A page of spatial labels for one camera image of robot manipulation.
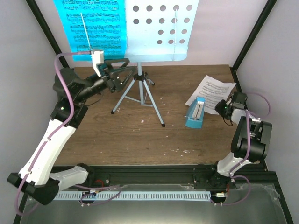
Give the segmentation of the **white sheet music page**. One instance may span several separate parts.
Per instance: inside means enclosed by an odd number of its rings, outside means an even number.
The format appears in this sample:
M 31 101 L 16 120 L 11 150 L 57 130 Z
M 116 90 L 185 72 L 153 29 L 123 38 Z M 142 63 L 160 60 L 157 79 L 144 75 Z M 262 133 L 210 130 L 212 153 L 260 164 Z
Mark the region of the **white sheet music page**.
M 190 98 L 186 101 L 185 105 L 190 106 L 197 97 L 204 98 L 204 112 L 218 114 L 214 109 L 215 106 L 221 100 L 227 100 L 235 86 L 236 83 L 223 83 L 206 75 Z

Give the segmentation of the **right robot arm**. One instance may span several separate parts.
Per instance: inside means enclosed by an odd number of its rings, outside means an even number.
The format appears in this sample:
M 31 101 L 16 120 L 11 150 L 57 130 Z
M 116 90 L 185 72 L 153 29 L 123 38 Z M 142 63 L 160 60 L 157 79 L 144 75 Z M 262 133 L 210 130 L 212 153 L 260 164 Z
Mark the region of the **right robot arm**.
M 247 94 L 234 92 L 228 101 L 221 100 L 215 110 L 230 125 L 236 124 L 230 153 L 217 162 L 217 171 L 208 175 L 208 184 L 218 188 L 225 177 L 233 177 L 234 173 L 245 165 L 266 158 L 272 132 L 272 124 L 263 121 L 245 108 Z

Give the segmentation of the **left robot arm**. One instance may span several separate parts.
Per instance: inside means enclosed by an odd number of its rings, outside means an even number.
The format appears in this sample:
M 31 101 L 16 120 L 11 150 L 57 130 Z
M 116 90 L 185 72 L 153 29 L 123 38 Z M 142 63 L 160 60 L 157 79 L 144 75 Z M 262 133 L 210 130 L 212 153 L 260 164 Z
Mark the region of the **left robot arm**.
M 52 167 L 68 139 L 81 124 L 88 106 L 88 98 L 101 94 L 105 89 L 111 93 L 124 89 L 136 68 L 129 66 L 130 60 L 105 60 L 98 66 L 100 74 L 93 74 L 86 79 L 80 78 L 73 69 L 62 68 L 62 78 L 71 94 L 66 92 L 55 76 L 53 90 L 58 101 L 51 114 L 48 128 L 40 144 L 27 164 L 18 173 L 11 173 L 7 181 L 21 189 L 42 205 L 53 201 L 59 191 L 81 184 L 89 189 L 95 184 L 94 169 L 80 163 L 68 170 L 52 173 Z

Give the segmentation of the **blue metronome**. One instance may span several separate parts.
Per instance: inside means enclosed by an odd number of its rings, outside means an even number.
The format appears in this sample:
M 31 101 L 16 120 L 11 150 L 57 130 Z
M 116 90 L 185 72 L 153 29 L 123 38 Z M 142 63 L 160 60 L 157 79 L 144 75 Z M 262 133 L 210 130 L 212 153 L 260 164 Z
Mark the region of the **blue metronome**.
M 185 115 L 185 126 L 200 129 L 203 124 L 205 99 L 197 97 L 189 106 Z

